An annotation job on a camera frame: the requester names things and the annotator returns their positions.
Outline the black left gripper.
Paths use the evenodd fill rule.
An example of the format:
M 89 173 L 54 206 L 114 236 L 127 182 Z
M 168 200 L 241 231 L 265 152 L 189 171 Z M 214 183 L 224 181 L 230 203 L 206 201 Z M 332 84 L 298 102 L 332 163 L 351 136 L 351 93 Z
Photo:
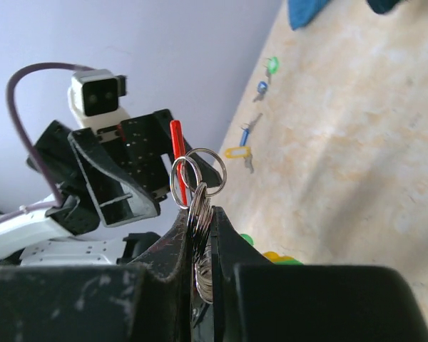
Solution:
M 61 191 L 64 203 L 46 216 L 78 235 L 98 225 L 119 227 L 157 217 L 170 191 L 162 156 L 173 154 L 169 110 L 92 131 L 72 131 L 55 120 L 34 147 Z M 207 154 L 221 172 L 199 154 Z M 205 147 L 189 150 L 208 188 L 224 188 L 224 161 Z

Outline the keys with coloured tags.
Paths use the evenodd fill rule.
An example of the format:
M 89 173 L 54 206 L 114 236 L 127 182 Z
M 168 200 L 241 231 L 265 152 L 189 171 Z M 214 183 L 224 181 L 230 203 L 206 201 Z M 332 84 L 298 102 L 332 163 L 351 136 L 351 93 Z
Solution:
M 257 252 L 258 250 L 255 248 L 255 243 L 253 238 L 245 233 L 241 233 L 240 236 Z M 298 261 L 297 259 L 286 256 L 286 255 L 279 255 L 277 252 L 268 251 L 263 252 L 261 254 L 263 257 L 265 257 L 268 261 L 271 261 L 274 264 L 279 265 L 302 265 L 301 261 Z

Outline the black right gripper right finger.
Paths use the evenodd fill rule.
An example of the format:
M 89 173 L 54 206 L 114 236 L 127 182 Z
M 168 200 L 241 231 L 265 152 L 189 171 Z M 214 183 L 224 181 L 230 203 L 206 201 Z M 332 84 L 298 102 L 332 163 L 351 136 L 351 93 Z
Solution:
M 220 207 L 210 228 L 216 341 L 428 341 L 414 294 L 394 269 L 274 264 Z

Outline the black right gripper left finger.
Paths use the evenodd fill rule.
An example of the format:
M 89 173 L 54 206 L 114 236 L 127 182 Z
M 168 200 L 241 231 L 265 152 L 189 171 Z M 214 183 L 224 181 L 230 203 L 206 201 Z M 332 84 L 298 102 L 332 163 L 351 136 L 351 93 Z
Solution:
M 186 217 L 163 236 L 27 247 L 0 266 L 0 341 L 191 341 Z

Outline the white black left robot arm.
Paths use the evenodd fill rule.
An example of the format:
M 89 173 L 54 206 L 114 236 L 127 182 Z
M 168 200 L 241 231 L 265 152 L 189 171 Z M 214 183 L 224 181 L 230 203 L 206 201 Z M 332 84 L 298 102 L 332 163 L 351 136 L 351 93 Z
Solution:
M 78 130 L 53 121 L 34 147 L 62 203 L 44 200 L 12 219 L 0 215 L 0 261 L 19 266 L 128 263 L 158 235 L 88 241 L 84 234 L 157 217 L 176 185 L 201 181 L 219 192 L 226 183 L 225 168 L 214 169 L 187 143 L 168 110 L 121 113 Z

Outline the metal key organizer red handle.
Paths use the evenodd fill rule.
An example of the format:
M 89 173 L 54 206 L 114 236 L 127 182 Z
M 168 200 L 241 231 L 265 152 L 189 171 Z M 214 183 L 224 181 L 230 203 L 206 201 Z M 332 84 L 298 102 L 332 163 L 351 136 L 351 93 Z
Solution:
M 199 297 L 207 304 L 213 303 L 213 276 L 210 245 L 210 224 L 214 208 L 211 197 L 224 188 L 227 170 L 220 156 L 207 148 L 185 150 L 182 125 L 178 120 L 171 120 L 170 138 L 173 146 L 174 161 L 170 172 L 170 192 L 175 203 L 188 211 L 187 229 L 193 246 L 193 276 Z M 192 157 L 197 152 L 204 152 L 217 160 L 222 170 L 222 177 L 217 190 L 209 193 L 208 185 L 203 181 L 201 168 Z

